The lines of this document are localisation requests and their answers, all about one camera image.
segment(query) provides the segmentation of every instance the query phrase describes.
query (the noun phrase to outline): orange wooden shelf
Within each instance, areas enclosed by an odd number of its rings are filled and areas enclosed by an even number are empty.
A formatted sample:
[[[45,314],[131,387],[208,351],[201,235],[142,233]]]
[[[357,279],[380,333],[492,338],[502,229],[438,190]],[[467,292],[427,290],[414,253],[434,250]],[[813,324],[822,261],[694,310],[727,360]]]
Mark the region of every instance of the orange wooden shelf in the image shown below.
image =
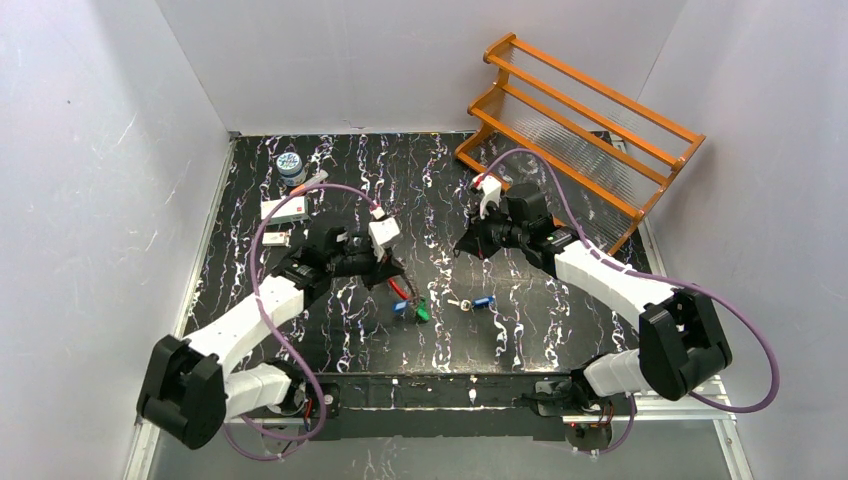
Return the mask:
[[[553,72],[556,72],[556,75],[564,75],[568,79],[578,82],[580,85],[590,89],[594,94],[605,97],[609,101],[614,102],[616,106],[622,107],[622,110],[626,109],[637,117],[661,127],[663,131],[671,133],[674,137],[680,139],[679,141],[686,143],[682,154],[674,155],[663,150],[652,143],[652,141],[622,126],[619,122],[611,120],[609,117],[592,110],[571,96],[555,89],[549,83],[539,79],[538,76],[528,72],[526,68],[516,65],[512,61],[515,51],[529,55],[529,58],[532,58],[533,61],[537,61],[540,65],[552,69]],[[468,106],[468,113],[479,118],[482,123],[480,129],[456,149],[456,158],[477,172],[484,171],[485,166],[474,160],[470,152],[486,137],[495,132],[500,133],[517,145],[537,152],[554,168],[571,177],[588,191],[591,191],[598,198],[630,219],[629,228],[621,232],[621,235],[617,239],[614,239],[615,243],[609,250],[610,254],[615,253],[621,248],[624,242],[636,231],[645,215],[657,203],[671,182],[680,173],[680,169],[683,168],[704,141],[705,137],[703,135],[689,131],[653,110],[636,103],[597,80],[579,72],[573,67],[539,51],[535,47],[519,40],[515,34],[510,33],[492,44],[484,53],[483,61],[497,66],[498,74],[492,86]],[[517,85],[510,84],[511,78],[520,80],[520,84],[525,90],[518,88]],[[654,165],[652,167],[609,145],[590,133],[587,129],[580,127],[575,121],[567,118],[561,110],[558,111],[557,108],[553,108],[549,102],[540,101],[538,99],[539,95],[535,95],[535,92],[541,92],[545,98],[553,99],[554,105],[565,107],[567,109],[566,112],[569,114],[570,112],[576,112],[579,116],[587,119],[588,122],[618,135],[628,144],[660,162],[657,164],[659,166]],[[591,174],[581,173],[574,166],[569,165],[570,162],[568,161],[567,154],[546,150],[526,135],[523,135],[518,131],[519,129],[510,125],[501,115],[505,101],[518,101],[520,105],[530,107],[544,122],[553,122],[558,126],[557,128],[564,128],[570,134],[579,137],[579,141],[582,144],[596,149],[598,152],[596,162],[618,162],[638,176],[650,180],[652,184],[656,185],[655,190],[653,190],[647,200],[638,204],[634,204],[633,199],[628,201],[617,196],[608,188],[604,188],[598,179],[592,178]],[[501,180],[501,183],[508,188],[509,185],[506,182]]]

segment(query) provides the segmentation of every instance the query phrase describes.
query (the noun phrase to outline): black marble table surface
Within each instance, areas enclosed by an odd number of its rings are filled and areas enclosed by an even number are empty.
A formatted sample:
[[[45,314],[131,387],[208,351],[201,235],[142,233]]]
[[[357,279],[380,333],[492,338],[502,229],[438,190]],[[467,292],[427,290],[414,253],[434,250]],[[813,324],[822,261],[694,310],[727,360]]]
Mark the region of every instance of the black marble table surface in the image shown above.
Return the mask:
[[[520,252],[501,251],[488,261],[465,254],[454,258],[453,245],[465,230],[473,172],[456,161],[453,152],[468,135],[239,138],[185,333],[208,325],[251,293],[247,255],[260,222],[260,201],[286,193],[274,159],[295,151],[310,175],[322,168],[330,182],[361,189],[397,218],[403,240],[395,254],[430,300],[432,314],[428,323],[416,322],[411,311],[396,315],[392,305],[397,297],[387,285],[369,292],[355,279],[336,279],[330,294],[282,326],[314,370],[559,372],[599,353],[634,347],[635,336],[626,321],[585,292],[531,267]],[[476,156],[486,163],[504,148],[502,141],[490,139]],[[514,181],[544,180],[545,172],[527,155],[508,162]],[[548,201],[556,214],[559,201],[551,196]],[[293,237],[316,222],[358,230],[368,219],[367,205],[341,192],[310,194],[309,205],[312,220],[282,229],[291,229]],[[263,262],[274,262],[284,250],[264,247]],[[616,256],[634,268],[649,268],[638,234]],[[489,310],[463,312],[447,302],[487,295],[496,298]],[[281,354],[269,336],[241,367]]]

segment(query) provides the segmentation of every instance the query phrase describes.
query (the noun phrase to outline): blue object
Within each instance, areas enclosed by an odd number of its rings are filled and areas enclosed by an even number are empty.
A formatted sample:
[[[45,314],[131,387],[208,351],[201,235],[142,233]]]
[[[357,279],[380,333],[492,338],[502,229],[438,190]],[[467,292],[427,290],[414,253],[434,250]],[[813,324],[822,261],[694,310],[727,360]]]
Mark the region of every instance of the blue object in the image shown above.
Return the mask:
[[[494,296],[488,296],[483,298],[478,298],[477,300],[471,301],[471,308],[484,308],[488,307],[490,303],[495,301]]]

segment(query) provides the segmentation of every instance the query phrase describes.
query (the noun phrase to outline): red wire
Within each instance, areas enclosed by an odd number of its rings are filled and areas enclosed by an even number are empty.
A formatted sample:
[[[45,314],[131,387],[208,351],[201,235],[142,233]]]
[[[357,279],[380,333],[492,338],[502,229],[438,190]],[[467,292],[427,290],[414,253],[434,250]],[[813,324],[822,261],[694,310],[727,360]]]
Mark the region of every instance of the red wire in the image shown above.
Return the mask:
[[[397,282],[395,282],[394,278],[389,279],[389,286],[392,287],[392,290],[394,290],[395,293],[398,294],[398,296],[400,297],[401,300],[409,300],[409,294],[407,294],[406,292],[403,291],[402,288],[400,288],[400,285],[398,285]]]
[[[309,414],[312,413],[312,399],[309,399],[309,403],[306,404],[306,413],[303,414],[303,418],[309,418]]]

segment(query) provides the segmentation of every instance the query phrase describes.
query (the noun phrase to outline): white box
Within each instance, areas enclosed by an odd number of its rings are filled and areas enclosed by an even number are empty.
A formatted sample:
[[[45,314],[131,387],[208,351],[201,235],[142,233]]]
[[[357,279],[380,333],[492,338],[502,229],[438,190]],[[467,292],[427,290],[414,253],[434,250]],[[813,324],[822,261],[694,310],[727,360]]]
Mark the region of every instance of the white box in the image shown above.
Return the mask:
[[[278,203],[282,202],[281,200],[269,200],[267,202],[262,202],[262,218],[268,216],[271,213],[271,210],[277,206]],[[306,198],[305,197],[295,197],[289,201],[289,203],[283,205],[283,208],[277,210],[277,213],[274,214],[274,217],[268,223],[268,225],[279,225],[281,223],[291,223],[296,222],[298,220],[306,220],[309,218],[309,211],[306,206]]]

